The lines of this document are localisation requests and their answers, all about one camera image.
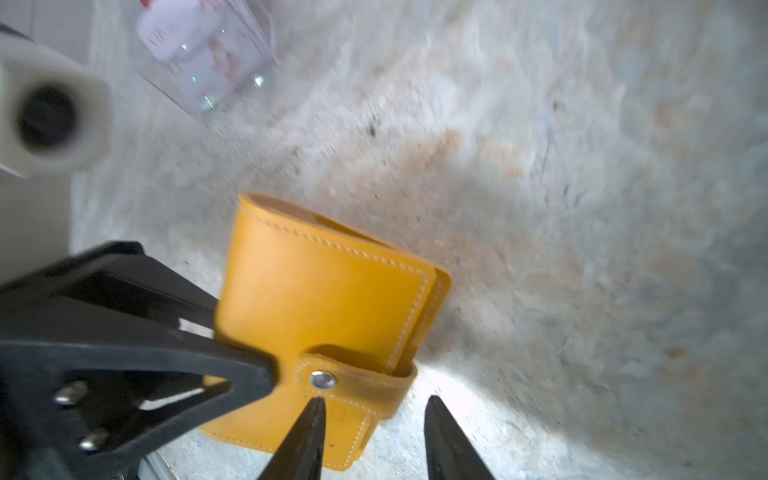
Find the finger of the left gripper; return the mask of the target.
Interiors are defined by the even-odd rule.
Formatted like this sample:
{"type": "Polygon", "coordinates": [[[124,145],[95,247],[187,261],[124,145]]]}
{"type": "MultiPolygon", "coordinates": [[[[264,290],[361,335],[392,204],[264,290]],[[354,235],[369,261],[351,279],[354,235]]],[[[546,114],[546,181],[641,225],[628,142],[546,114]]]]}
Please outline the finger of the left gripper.
{"type": "Polygon", "coordinates": [[[268,396],[270,356],[181,329],[216,299],[114,241],[1,286],[1,475],[110,479],[268,396]]]}

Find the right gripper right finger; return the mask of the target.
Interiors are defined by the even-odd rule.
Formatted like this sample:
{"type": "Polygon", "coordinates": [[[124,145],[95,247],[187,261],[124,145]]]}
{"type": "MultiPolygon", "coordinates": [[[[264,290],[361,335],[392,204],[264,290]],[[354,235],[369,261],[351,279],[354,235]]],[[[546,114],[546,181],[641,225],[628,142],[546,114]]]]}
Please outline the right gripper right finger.
{"type": "Polygon", "coordinates": [[[426,462],[429,480],[494,480],[439,396],[432,395],[424,421],[426,462]]]}

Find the yellow leather card holder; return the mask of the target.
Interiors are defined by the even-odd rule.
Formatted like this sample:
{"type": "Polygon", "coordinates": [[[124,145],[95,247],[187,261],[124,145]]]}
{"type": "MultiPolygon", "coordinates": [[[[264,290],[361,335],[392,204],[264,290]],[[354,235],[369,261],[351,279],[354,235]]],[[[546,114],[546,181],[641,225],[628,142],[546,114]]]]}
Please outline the yellow leather card holder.
{"type": "Polygon", "coordinates": [[[348,469],[405,399],[450,288],[445,270],[414,254],[300,206],[242,195],[214,336],[270,354],[277,379],[270,395],[203,433],[273,453],[321,397],[323,464],[348,469]]]}

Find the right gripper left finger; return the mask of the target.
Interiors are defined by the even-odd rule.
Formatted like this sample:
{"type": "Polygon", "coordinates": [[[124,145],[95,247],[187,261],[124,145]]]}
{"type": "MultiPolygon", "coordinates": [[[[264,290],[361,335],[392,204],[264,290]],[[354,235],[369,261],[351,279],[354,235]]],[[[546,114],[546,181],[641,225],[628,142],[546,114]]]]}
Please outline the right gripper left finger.
{"type": "Polygon", "coordinates": [[[315,397],[299,415],[258,480],[320,480],[325,434],[325,400],[315,397]]]}

